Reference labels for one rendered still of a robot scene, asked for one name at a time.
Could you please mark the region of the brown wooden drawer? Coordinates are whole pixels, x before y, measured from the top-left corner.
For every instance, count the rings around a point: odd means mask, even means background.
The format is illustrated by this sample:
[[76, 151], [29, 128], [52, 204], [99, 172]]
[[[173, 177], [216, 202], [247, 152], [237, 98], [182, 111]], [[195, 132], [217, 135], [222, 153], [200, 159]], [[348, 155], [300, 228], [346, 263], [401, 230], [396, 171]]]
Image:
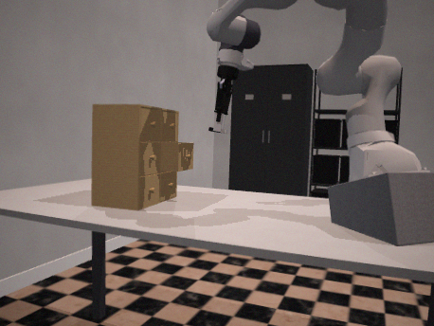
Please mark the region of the brown wooden drawer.
[[140, 142], [139, 174], [158, 172], [160, 162], [160, 144], [158, 142]]
[[140, 139], [160, 139], [160, 111], [141, 108]]
[[176, 172], [160, 173], [160, 201], [176, 196]]
[[161, 139], [177, 139], [178, 115], [162, 112]]
[[193, 169], [193, 143], [161, 142], [161, 171], [181, 172], [191, 169]]
[[139, 176], [139, 208], [159, 202], [159, 175]]

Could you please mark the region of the tan wooden chest of drawers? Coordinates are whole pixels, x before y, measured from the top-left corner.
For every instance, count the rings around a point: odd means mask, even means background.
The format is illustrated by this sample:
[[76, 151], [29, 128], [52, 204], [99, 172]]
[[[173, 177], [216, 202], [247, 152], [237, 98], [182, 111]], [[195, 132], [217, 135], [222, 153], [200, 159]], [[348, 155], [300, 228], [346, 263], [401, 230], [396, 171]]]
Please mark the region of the tan wooden chest of drawers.
[[[151, 108], [148, 108], [151, 107]], [[160, 139], [140, 139], [141, 108], [160, 111]], [[162, 111], [173, 110], [142, 104], [93, 104], [92, 114], [92, 206], [141, 210], [174, 197], [160, 201], [161, 142], [178, 142], [161, 139]], [[179, 111], [173, 111], [178, 115]], [[159, 142], [160, 162], [158, 172], [139, 174], [140, 142]], [[139, 208], [139, 176], [159, 175], [159, 202]]]

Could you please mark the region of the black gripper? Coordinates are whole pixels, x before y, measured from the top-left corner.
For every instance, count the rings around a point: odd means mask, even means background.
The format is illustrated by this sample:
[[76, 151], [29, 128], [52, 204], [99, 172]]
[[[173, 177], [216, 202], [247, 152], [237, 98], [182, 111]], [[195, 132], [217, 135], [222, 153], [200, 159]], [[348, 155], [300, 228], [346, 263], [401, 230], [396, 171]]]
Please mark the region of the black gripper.
[[225, 119], [228, 106], [230, 103], [232, 89], [232, 80], [238, 79], [239, 69], [229, 65], [219, 65], [217, 76], [221, 82], [217, 83], [217, 97], [214, 113], [216, 113], [213, 131], [221, 132], [224, 129]]

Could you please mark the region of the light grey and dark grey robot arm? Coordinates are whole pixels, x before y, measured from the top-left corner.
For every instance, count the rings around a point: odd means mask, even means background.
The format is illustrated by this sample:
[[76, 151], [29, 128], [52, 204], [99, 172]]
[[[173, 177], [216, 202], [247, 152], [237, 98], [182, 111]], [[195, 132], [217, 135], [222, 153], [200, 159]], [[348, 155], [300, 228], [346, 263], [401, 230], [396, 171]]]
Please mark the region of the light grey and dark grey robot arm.
[[[297, 1], [228, 0], [207, 23], [211, 40], [221, 42], [217, 64], [243, 71], [253, 69], [243, 50], [259, 43], [261, 29], [241, 13], [254, 8], [287, 9]], [[413, 152], [394, 144], [394, 134], [386, 131], [385, 100], [398, 84], [402, 68], [395, 57], [372, 55], [384, 40], [389, 0], [315, 2], [330, 9], [346, 9], [342, 42], [334, 56], [318, 69], [316, 84], [327, 95], [362, 94], [362, 100], [346, 113], [349, 182], [386, 172], [430, 172], [421, 167]]]

